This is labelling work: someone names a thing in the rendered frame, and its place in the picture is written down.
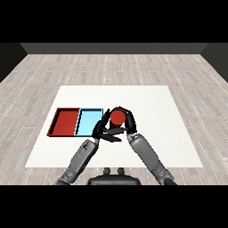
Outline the dark grey robot body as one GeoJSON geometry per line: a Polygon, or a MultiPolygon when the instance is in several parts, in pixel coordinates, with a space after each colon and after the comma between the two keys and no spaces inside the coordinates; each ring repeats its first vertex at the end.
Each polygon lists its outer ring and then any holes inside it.
{"type": "Polygon", "coordinates": [[[110,168],[105,167],[103,174],[90,178],[87,185],[141,185],[141,182],[138,178],[126,175],[123,167],[118,168],[116,175],[112,175],[110,168]]]}

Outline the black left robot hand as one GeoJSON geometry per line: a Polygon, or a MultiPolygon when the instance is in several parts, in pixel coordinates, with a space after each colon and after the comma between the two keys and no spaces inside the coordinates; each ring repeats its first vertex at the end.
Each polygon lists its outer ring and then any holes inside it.
{"type": "Polygon", "coordinates": [[[115,134],[122,134],[124,130],[121,127],[107,129],[106,125],[109,122],[109,120],[110,110],[107,110],[103,114],[102,119],[96,123],[94,130],[92,132],[92,137],[95,140],[103,139],[111,143],[120,142],[120,139],[115,137],[115,134]]]}

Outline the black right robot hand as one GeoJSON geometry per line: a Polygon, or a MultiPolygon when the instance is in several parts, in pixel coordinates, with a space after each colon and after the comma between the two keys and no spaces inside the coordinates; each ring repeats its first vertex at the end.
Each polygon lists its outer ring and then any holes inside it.
{"type": "Polygon", "coordinates": [[[115,126],[110,123],[110,128],[121,127],[124,130],[124,132],[127,132],[128,134],[136,133],[137,132],[136,123],[135,123],[134,115],[132,114],[132,112],[130,110],[127,110],[122,107],[116,107],[112,111],[114,111],[114,110],[121,110],[122,112],[124,112],[126,119],[125,119],[125,122],[121,126],[115,126]]]}

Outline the light blue shallow open box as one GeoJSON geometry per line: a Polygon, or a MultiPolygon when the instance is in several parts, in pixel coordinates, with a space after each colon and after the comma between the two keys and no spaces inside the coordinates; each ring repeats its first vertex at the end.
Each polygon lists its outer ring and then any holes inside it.
{"type": "Polygon", "coordinates": [[[75,127],[76,137],[92,136],[95,125],[102,119],[102,108],[82,108],[75,127]]]}

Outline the red can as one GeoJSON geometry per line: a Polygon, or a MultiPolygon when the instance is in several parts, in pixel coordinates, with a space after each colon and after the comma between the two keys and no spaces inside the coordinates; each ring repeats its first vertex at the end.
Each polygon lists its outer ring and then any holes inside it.
{"type": "Polygon", "coordinates": [[[110,114],[110,123],[115,126],[121,126],[125,122],[125,113],[121,110],[114,110],[110,114]]]}

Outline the red shallow open box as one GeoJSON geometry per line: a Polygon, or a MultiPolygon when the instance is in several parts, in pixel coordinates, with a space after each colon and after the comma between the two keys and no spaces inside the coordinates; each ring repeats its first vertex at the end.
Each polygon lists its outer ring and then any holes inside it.
{"type": "Polygon", "coordinates": [[[49,137],[73,137],[80,108],[58,108],[47,132],[49,137]]]}

